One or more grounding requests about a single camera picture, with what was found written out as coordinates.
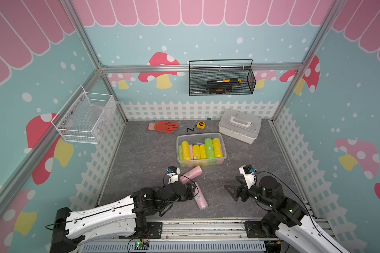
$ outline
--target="black wire basket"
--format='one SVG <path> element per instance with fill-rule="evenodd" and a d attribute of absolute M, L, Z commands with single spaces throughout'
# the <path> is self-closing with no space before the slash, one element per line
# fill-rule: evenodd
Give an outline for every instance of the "black wire basket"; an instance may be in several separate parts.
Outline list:
<path fill-rule="evenodd" d="M 251 59 L 189 61 L 190 96 L 250 95 L 255 85 Z"/>

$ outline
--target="tape measure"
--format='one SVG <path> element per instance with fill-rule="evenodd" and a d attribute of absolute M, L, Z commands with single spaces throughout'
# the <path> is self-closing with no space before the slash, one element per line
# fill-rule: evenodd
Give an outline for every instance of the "tape measure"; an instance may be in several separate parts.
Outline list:
<path fill-rule="evenodd" d="M 204 129 L 205 128 L 205 123 L 203 121 L 198 122 L 197 123 L 197 128 Z"/>

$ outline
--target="pink trash bag roll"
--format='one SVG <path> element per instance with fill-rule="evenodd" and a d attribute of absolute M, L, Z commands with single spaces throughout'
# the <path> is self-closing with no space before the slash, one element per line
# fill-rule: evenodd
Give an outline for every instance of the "pink trash bag roll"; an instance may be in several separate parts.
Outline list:
<path fill-rule="evenodd" d="M 197 182 L 195 182 L 194 184 L 197 186 L 197 188 L 194 191 L 197 191 L 198 189 L 198 193 L 197 195 L 195 195 L 194 200 L 196 201 L 200 210 L 206 209 L 208 207 L 208 204 L 205 200 L 203 193 L 201 192 L 200 186 L 198 186 Z"/>
<path fill-rule="evenodd" d="M 203 171 L 201 170 L 201 167 L 196 166 L 192 170 L 190 170 L 189 172 L 183 174 L 186 177 L 180 176 L 179 180 L 182 184 L 186 184 L 190 181 L 190 179 L 196 178 L 197 176 L 200 176 L 202 173 L 203 173 Z"/>

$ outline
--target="white wire basket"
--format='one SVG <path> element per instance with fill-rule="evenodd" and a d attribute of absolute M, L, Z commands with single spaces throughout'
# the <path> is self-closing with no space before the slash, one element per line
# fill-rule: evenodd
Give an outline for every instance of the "white wire basket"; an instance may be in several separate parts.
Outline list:
<path fill-rule="evenodd" d="M 109 94 L 86 92 L 83 86 L 80 86 L 71 98 L 75 97 L 76 93 L 77 99 L 61 120 L 55 121 L 69 101 L 51 123 L 65 141 L 98 144 L 117 107 L 116 101 Z"/>

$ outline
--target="wire mesh basket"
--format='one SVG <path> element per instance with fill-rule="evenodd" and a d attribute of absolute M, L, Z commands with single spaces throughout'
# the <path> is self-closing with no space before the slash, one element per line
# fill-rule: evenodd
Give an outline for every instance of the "wire mesh basket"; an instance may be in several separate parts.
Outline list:
<path fill-rule="evenodd" d="M 80 86 L 72 105 L 66 110 L 61 120 L 56 120 L 60 112 L 52 119 L 60 135 L 69 142 L 98 144 L 117 107 L 114 97 L 109 94 L 86 92 Z"/>
<path fill-rule="evenodd" d="M 251 59 L 189 61 L 189 73 L 190 96 L 250 95 L 256 85 Z"/>

